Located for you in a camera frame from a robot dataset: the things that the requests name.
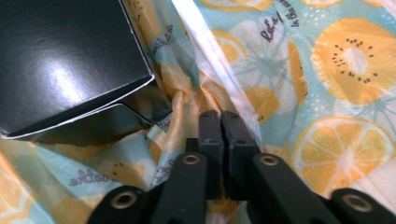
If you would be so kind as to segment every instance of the box lid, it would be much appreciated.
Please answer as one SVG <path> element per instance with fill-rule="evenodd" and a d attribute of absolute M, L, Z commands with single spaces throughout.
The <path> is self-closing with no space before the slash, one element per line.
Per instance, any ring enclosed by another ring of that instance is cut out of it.
<path fill-rule="evenodd" d="M 0 129 L 46 129 L 153 79 L 119 1 L 0 3 Z"/>

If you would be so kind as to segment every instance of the fruit pattern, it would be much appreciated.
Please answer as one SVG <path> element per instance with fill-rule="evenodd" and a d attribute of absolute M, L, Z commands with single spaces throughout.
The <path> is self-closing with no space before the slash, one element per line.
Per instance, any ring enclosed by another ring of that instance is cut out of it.
<path fill-rule="evenodd" d="M 261 149 L 312 190 L 327 197 L 394 158 L 396 20 L 382 1 L 193 1 L 254 109 Z M 202 112 L 236 112 L 172 1 L 126 2 L 173 114 L 100 147 L 0 140 L 1 223 L 85 223 L 106 192 L 162 183 Z M 208 210 L 228 221 L 235 207 Z"/>

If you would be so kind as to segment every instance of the metal screw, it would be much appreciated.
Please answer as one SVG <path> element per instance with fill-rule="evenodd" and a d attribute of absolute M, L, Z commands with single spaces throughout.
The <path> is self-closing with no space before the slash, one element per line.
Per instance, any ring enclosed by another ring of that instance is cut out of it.
<path fill-rule="evenodd" d="M 117 194 L 113 200 L 111 200 L 111 206 L 117 209 L 124 209 L 132 206 L 137 201 L 137 195 L 131 191 L 126 191 Z"/>
<path fill-rule="evenodd" d="M 349 205 L 351 208 L 358 210 L 360 212 L 371 212 L 373 211 L 373 206 L 363 199 L 361 196 L 355 194 L 346 194 L 343 196 L 343 201 Z"/>
<path fill-rule="evenodd" d="M 279 161 L 272 156 L 263 156 L 260 158 L 260 161 L 265 165 L 271 165 L 271 166 L 277 165 L 279 163 Z"/>
<path fill-rule="evenodd" d="M 188 164 L 188 165 L 194 165 L 194 164 L 198 163 L 199 160 L 200 159 L 197 156 L 194 156 L 194 155 L 188 155 L 188 156 L 185 156 L 183 158 L 183 162 Z"/>

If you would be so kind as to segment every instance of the black box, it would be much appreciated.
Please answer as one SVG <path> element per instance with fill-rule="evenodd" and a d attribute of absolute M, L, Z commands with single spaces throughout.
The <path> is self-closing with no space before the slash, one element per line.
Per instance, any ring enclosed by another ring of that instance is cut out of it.
<path fill-rule="evenodd" d="M 119 1 L 3 0 L 0 30 L 5 138 L 99 145 L 170 113 Z"/>

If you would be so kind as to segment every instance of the wrinkled fabric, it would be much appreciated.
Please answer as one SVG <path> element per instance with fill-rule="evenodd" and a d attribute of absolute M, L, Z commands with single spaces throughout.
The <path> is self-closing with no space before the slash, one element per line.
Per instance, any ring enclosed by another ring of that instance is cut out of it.
<path fill-rule="evenodd" d="M 171 0 L 127 5 L 173 113 L 100 147 L 0 140 L 0 222 L 85 223 L 110 190 L 152 189 L 170 175 L 186 138 L 198 136 L 206 110 L 247 113 L 261 151 L 282 157 L 314 192 L 360 189 L 396 213 L 396 5 L 193 3 L 207 33 L 194 33 L 197 23 Z M 248 223 L 246 205 L 209 202 L 206 220 Z"/>

